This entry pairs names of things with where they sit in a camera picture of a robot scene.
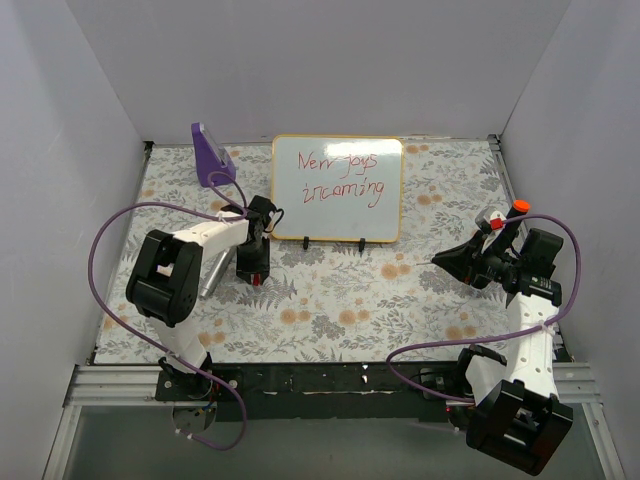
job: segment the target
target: yellow whiteboard frame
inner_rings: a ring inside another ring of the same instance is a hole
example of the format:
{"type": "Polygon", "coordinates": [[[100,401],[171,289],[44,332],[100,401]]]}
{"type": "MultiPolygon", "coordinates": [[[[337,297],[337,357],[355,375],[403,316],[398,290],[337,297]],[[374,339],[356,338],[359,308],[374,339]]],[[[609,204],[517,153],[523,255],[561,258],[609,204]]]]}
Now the yellow whiteboard frame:
{"type": "MultiPolygon", "coordinates": [[[[280,135],[276,135],[271,142],[271,201],[274,205],[278,205],[278,202],[275,198],[275,190],[274,190],[274,180],[275,180],[275,165],[276,165],[276,140],[280,137],[305,137],[305,138],[350,138],[355,140],[360,140],[362,138],[375,138],[379,140],[397,140],[400,142],[402,146],[402,154],[400,155],[400,212],[398,215],[398,235],[393,240],[379,240],[376,238],[365,239],[368,243],[395,243],[400,238],[402,233],[402,199],[404,197],[404,142],[399,137],[383,137],[383,136],[375,136],[375,135],[319,135],[319,134],[311,134],[305,135],[302,133],[283,133],[280,135]]],[[[304,237],[283,237],[280,235],[276,235],[275,231],[271,233],[273,238],[277,240],[304,240],[304,237]]],[[[309,240],[313,240],[314,242],[359,242],[359,238],[333,238],[333,237],[309,237],[309,240]]]]}

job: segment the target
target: orange cap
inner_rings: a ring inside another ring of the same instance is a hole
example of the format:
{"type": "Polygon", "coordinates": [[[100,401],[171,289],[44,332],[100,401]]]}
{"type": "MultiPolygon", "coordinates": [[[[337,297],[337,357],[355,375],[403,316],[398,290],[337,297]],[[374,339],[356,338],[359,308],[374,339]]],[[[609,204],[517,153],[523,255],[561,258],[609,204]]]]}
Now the orange cap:
{"type": "Polygon", "coordinates": [[[529,210],[531,210],[531,205],[529,205],[529,202],[525,202],[524,200],[516,200],[513,202],[513,208],[520,213],[528,213],[529,210]]]}

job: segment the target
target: red connector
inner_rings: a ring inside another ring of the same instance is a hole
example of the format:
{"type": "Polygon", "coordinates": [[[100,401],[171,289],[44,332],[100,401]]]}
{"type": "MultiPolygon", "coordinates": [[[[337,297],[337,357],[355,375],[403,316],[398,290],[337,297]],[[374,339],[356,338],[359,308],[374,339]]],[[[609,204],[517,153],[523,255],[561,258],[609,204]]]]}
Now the red connector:
{"type": "Polygon", "coordinates": [[[499,217],[489,221],[489,224],[491,225],[491,230],[499,230],[504,227],[504,222],[499,217]]]}

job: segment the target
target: table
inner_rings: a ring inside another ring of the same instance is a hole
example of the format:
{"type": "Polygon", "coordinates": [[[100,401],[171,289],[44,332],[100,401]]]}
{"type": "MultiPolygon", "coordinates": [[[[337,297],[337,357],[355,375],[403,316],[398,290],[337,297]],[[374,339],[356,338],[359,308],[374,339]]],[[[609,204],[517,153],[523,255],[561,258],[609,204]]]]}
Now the table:
{"type": "MultiPolygon", "coordinates": [[[[248,198],[270,196],[270,145],[228,148],[248,198]]],[[[238,199],[232,187],[224,192],[238,199]]],[[[154,147],[140,201],[164,201],[209,213],[224,205],[198,184],[192,147],[154,147]]],[[[405,142],[402,234],[398,242],[367,245],[273,240],[271,277],[262,287],[242,283],[229,267],[213,297],[192,315],[214,362],[383,361],[400,346],[504,333],[505,294],[476,291],[430,264],[463,243],[486,205],[507,200],[486,141],[405,142]]],[[[166,209],[134,213],[108,304],[130,325],[155,337],[125,287],[148,231],[188,228],[199,219],[166,209]]],[[[202,276],[208,272],[203,266],[202,276]]],[[[503,350],[504,343],[492,348],[503,350]]],[[[414,351],[399,360],[454,360],[460,347],[414,351]]],[[[159,352],[105,318],[95,364],[155,363],[159,352]]]]}

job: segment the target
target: red handwriting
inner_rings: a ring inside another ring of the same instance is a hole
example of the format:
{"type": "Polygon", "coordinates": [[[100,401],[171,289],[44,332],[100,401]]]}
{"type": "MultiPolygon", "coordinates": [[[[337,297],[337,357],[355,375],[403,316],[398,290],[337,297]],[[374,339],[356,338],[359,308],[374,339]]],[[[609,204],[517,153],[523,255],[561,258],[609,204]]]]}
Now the red handwriting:
{"type": "Polygon", "coordinates": [[[344,177],[340,177],[340,179],[347,178],[351,173],[351,167],[362,167],[362,171],[360,173],[356,172],[356,175],[364,175],[367,173],[368,168],[373,168],[378,165],[378,161],[376,160],[376,154],[372,153],[366,157],[358,157],[355,155],[347,155],[344,157],[345,160],[349,160],[349,168],[347,169],[347,173],[345,173],[344,177]]]}
{"type": "Polygon", "coordinates": [[[309,203],[314,200],[322,202],[331,197],[345,197],[347,195],[362,197],[363,195],[371,194],[374,199],[367,204],[367,207],[374,208],[384,192],[384,182],[367,182],[367,180],[368,178],[365,177],[362,183],[336,185],[333,188],[318,185],[310,189],[309,184],[305,183],[305,188],[302,189],[304,192],[303,203],[309,203]]]}
{"type": "Polygon", "coordinates": [[[302,168],[304,170],[305,168],[317,168],[318,170],[322,170],[322,167],[324,166],[325,170],[328,170],[329,168],[331,168],[331,165],[333,165],[333,162],[335,161],[325,158],[324,160],[320,160],[318,162],[315,158],[312,158],[312,156],[313,152],[311,152],[305,160],[305,158],[302,156],[302,152],[298,152],[298,169],[302,168]]]}

